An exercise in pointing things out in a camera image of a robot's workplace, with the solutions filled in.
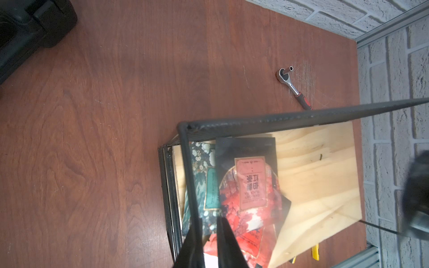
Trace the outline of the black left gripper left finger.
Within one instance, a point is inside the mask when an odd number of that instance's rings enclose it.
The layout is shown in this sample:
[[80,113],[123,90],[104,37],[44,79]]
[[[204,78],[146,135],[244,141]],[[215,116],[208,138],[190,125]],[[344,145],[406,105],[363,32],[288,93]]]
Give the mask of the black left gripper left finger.
[[173,268],[205,267],[201,235],[202,220],[199,218],[197,223],[197,228],[190,227]]

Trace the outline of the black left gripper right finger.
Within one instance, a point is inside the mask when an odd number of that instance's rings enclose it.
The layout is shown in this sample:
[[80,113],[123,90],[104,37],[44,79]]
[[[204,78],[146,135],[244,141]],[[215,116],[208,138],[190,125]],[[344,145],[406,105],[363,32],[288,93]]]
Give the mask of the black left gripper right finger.
[[217,255],[219,268],[248,268],[229,221],[217,218]]

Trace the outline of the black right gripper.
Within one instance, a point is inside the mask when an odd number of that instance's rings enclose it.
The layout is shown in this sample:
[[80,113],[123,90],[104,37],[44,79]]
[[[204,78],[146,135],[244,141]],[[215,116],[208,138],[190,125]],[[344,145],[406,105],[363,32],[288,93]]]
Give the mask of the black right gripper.
[[429,238],[429,152],[411,163],[402,197],[403,231],[420,240]]

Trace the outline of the red tea bag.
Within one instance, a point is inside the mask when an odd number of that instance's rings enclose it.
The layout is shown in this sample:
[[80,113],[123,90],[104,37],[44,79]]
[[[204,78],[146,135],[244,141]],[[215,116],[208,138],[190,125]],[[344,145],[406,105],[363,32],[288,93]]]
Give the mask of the red tea bag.
[[[250,268],[266,268],[290,208],[282,196],[273,137],[222,137],[215,143],[221,217]],[[204,252],[217,256],[217,234]]]

